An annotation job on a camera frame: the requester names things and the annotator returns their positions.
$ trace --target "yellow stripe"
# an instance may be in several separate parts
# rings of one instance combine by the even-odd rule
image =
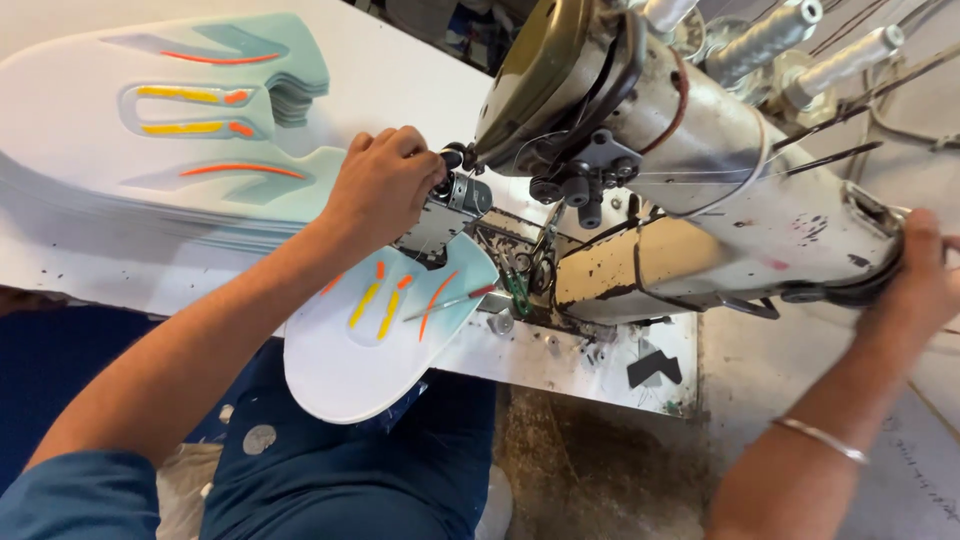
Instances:
[[[363,316],[363,308],[370,303],[370,300],[373,300],[373,295],[376,294],[376,289],[380,288],[380,283],[374,283],[367,289],[367,293],[363,295],[363,298],[360,299],[360,304],[357,305],[357,309],[350,315],[350,327],[353,328],[357,324],[357,321],[360,320],[360,317]]]
[[[376,335],[377,339],[383,339],[387,336],[387,329],[390,327],[390,321],[394,318],[394,311],[396,311],[396,305],[400,302],[400,295],[394,291],[394,294],[390,297],[390,303],[387,304],[387,315],[383,317],[383,322],[380,323],[380,333]]]
[[[220,131],[223,122],[198,122],[196,124],[163,124],[159,126],[140,126],[150,135],[209,134]]]
[[[190,101],[206,101],[217,103],[220,101],[217,96],[210,92],[200,90],[188,90],[186,88],[176,88],[172,86],[141,86],[136,90],[140,95],[152,95],[160,97],[181,97]]]

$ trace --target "person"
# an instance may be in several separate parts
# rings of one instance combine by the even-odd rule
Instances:
[[[133,344],[70,403],[0,498],[0,535],[153,537],[155,467],[295,309],[417,222],[443,172],[413,128],[358,135],[314,222]],[[960,274],[943,251],[960,238],[941,237],[920,209],[904,236],[902,269],[848,351],[722,480],[707,538],[835,534],[856,451],[870,447],[926,341],[960,311]],[[444,374],[389,434],[361,434],[303,412],[282,364],[266,362],[230,419],[201,538],[470,538],[492,416],[492,383]]]

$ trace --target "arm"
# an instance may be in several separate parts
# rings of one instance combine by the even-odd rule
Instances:
[[[114,360],[60,414],[27,468],[81,450],[130,451],[159,466],[298,307],[417,223],[444,172],[414,128],[358,135],[323,213]]]
[[[936,218],[914,210],[903,269],[861,317],[840,360],[785,413],[860,451],[869,449],[926,341],[960,311],[960,270],[944,268]],[[772,425],[720,483],[709,540],[833,538],[856,487],[857,464],[798,431]]]

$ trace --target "green-handled scissors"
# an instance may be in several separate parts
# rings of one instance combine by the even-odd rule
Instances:
[[[479,231],[477,231],[477,236],[479,236],[480,241],[487,246],[491,255],[499,260],[500,269],[503,271],[503,281],[507,284],[507,290],[510,291],[510,295],[514,298],[516,313],[521,317],[526,317],[530,314],[530,299],[527,297],[527,284],[523,282],[523,278],[520,277],[519,272],[510,265],[510,262],[503,255],[503,252],[494,249],[487,238]]]

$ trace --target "dark blue pants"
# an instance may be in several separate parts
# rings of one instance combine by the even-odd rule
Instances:
[[[446,537],[472,537],[487,499],[494,382],[434,372],[389,433],[370,432],[303,411],[287,388],[282,348],[272,339],[253,360],[206,499],[202,538],[270,537],[279,529],[269,522],[298,519],[307,503],[310,518],[323,523],[318,538],[427,538],[438,524]],[[255,426],[272,427],[276,442],[250,455],[243,443]],[[352,504],[365,516],[372,508],[381,523],[348,523],[358,515]]]

